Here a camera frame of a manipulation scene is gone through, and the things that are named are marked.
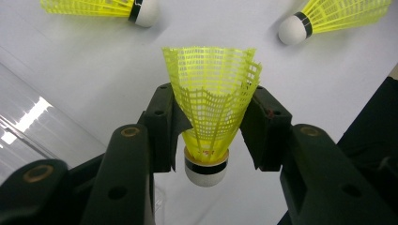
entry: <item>yellow shuttlecock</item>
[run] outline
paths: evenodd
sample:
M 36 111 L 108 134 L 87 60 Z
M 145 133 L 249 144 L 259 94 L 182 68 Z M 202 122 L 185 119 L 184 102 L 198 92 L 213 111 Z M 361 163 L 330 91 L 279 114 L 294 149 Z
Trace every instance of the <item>yellow shuttlecock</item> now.
M 376 23 L 386 15 L 391 0 L 310 0 L 301 12 L 287 18 L 279 38 L 297 44 L 311 34 Z
M 182 133 L 185 171 L 194 184 L 210 187 L 225 175 L 228 146 L 259 83 L 255 49 L 163 48 L 176 102 L 191 121 Z
M 40 0 L 48 13 L 127 17 L 143 27 L 152 26 L 159 17 L 158 0 Z

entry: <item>screw hole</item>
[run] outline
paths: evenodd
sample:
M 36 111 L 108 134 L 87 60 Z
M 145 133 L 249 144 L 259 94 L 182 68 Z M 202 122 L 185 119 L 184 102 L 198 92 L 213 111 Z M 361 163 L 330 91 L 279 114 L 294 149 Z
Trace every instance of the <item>screw hole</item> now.
M 340 186 L 340 189 L 347 195 L 352 196 L 354 198 L 360 198 L 362 196 L 362 193 L 360 192 L 357 187 L 351 185 L 351 184 L 344 184 Z
M 122 135 L 125 137 L 133 137 L 140 132 L 140 129 L 137 127 L 127 127 L 122 130 Z
M 127 190 L 125 187 L 113 187 L 108 192 L 108 197 L 111 200 L 119 200 L 122 199 L 127 194 Z
M 163 112 L 163 111 L 155 111 L 155 114 L 156 114 L 156 115 L 163 115 L 164 112 Z
M 38 165 L 37 167 L 29 170 L 23 175 L 23 180 L 26 183 L 35 183 L 37 181 L 44 180 L 50 176 L 54 171 L 54 167 L 51 165 Z

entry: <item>shuttlecock cork base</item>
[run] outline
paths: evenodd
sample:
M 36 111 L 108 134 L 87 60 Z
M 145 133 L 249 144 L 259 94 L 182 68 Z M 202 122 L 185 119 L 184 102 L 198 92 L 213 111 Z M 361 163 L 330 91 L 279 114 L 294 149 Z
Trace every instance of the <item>shuttlecock cork base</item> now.
M 310 19 L 304 13 L 297 12 L 281 23 L 278 36 L 283 44 L 293 45 L 309 38 L 312 34 L 313 26 Z
M 204 188 L 213 187 L 225 177 L 229 157 L 228 150 L 222 158 L 211 163 L 195 160 L 188 152 L 187 147 L 184 149 L 184 156 L 185 174 L 195 185 Z

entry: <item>white table surface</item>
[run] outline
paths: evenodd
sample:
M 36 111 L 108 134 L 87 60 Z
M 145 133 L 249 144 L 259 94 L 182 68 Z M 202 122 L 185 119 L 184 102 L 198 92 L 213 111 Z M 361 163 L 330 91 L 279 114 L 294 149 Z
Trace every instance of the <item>white table surface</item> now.
M 293 124 L 323 128 L 337 142 L 398 62 L 398 3 L 379 23 L 284 46 L 278 26 L 304 3 L 161 1 L 159 22 L 145 29 L 120 18 L 46 14 L 39 0 L 0 0 L 0 63 L 106 145 L 168 83 L 161 47 L 254 47 L 261 85 Z M 276 224 L 282 217 L 279 174 L 253 169 L 240 134 L 216 187 L 188 180 L 183 147 L 180 140 L 177 172 L 156 174 L 164 224 Z

